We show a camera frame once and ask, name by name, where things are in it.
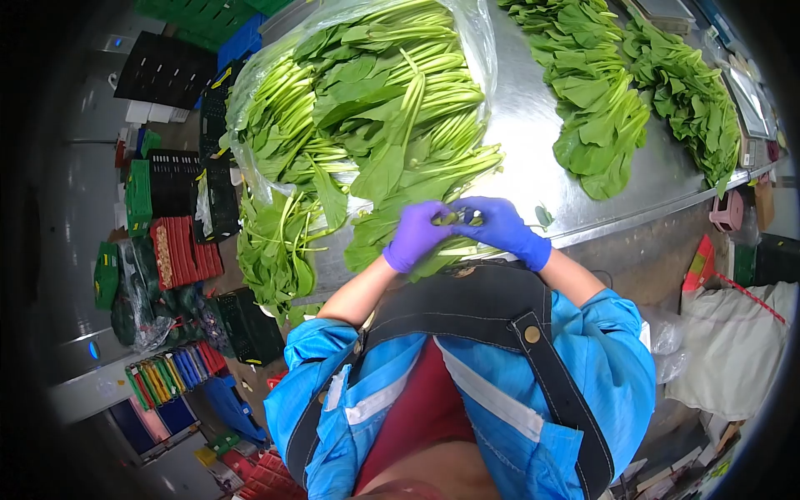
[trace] pink plastic stool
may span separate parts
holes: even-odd
[[[714,196],[714,208],[708,214],[710,220],[721,232],[738,231],[742,227],[745,204],[737,191],[727,191],[722,199]]]

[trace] black crate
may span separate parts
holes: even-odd
[[[147,159],[153,218],[192,215],[192,182],[202,172],[198,152],[150,150]]]
[[[205,236],[202,221],[196,219],[198,186],[200,181],[192,181],[192,224],[197,243],[219,243],[239,232],[239,206],[236,203],[236,189],[230,184],[230,168],[224,158],[201,160],[206,171],[208,183],[209,210],[211,212],[211,234]]]
[[[266,366],[283,356],[286,344],[275,318],[264,315],[249,288],[217,297],[228,339],[239,362]]]
[[[217,73],[217,55],[143,31],[122,68],[114,97],[191,110]]]
[[[251,52],[236,61],[231,61],[211,81],[201,94],[200,101],[200,158],[208,158],[219,152],[219,138],[225,133],[225,113],[227,108],[225,100],[228,99],[228,89],[236,82],[239,71]],[[222,156],[225,160],[233,157],[230,150]]]

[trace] blue jacket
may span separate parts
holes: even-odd
[[[608,442],[616,478],[642,441],[655,404],[653,358],[639,341],[642,320],[631,301],[611,290],[580,309],[559,292],[553,292],[552,303],[553,344]],[[282,456],[306,404],[357,336],[352,326],[329,319],[312,319],[289,333],[284,350],[289,373],[264,400]],[[317,428],[320,443],[306,468],[310,500],[352,494],[425,339],[409,334],[384,342],[367,353],[358,380],[349,380],[349,365],[334,377]],[[527,360],[465,339],[435,341],[502,497],[583,498],[574,468],[583,432],[553,423]],[[301,364],[309,358],[325,361]]]

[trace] pile of leafy greens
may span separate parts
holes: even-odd
[[[480,174],[500,169],[499,145],[478,146],[484,95],[468,69],[453,16],[435,0],[410,0],[320,30],[281,54],[254,92],[236,138],[254,153],[272,190],[246,190],[238,261],[257,301],[301,318],[291,300],[314,289],[309,243],[342,227],[348,194],[373,203],[353,220],[344,258],[365,269],[394,236],[406,205],[456,199]],[[358,172],[349,184],[342,174]],[[314,231],[320,221],[326,229]],[[476,243],[449,238],[414,270],[427,276]]]
[[[736,106],[720,80],[676,34],[659,30],[639,15],[627,25],[622,49],[634,60],[630,71],[659,115],[670,120],[698,168],[721,198],[738,162],[741,133]]]
[[[634,149],[646,140],[650,111],[617,52],[622,30],[603,0],[498,0],[530,34],[530,51],[559,98],[558,163],[594,199],[620,193]]]

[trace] black apron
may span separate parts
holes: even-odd
[[[553,348],[550,306],[550,289],[536,274],[514,263],[465,262],[384,298],[372,326],[361,332],[333,374],[349,364],[350,380],[358,380],[364,354],[409,333],[468,338],[519,352],[527,358],[554,422],[583,431],[575,470],[584,497],[595,500],[614,475],[611,452]],[[317,425],[330,380],[309,401],[287,446],[287,468],[304,488],[306,466],[319,444]]]

